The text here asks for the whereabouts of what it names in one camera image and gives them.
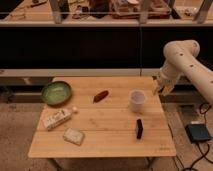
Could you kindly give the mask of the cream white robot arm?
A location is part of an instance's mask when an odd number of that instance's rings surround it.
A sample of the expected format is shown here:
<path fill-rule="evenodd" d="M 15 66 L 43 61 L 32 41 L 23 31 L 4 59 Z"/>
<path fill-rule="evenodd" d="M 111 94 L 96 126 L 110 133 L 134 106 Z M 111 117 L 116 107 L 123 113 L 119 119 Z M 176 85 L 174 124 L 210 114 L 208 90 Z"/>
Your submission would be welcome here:
<path fill-rule="evenodd" d="M 201 64 L 196 57 L 200 45 L 195 40 L 170 41 L 163 48 L 165 62 L 157 75 L 154 93 L 168 95 L 184 74 L 206 101 L 213 106 L 213 71 Z"/>

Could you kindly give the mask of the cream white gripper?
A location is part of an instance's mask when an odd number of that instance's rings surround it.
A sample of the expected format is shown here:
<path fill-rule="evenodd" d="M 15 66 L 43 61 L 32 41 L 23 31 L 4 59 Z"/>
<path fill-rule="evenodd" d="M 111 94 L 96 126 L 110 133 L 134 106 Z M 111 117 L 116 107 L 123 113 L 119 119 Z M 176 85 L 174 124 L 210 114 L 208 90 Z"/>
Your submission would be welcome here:
<path fill-rule="evenodd" d="M 172 66 L 161 67 L 157 76 L 157 81 L 155 82 L 156 85 L 153 89 L 153 95 L 158 94 L 161 91 L 162 86 L 165 86 L 162 95 L 168 95 L 174 89 L 173 85 L 178 82 L 180 75 L 181 72 Z"/>

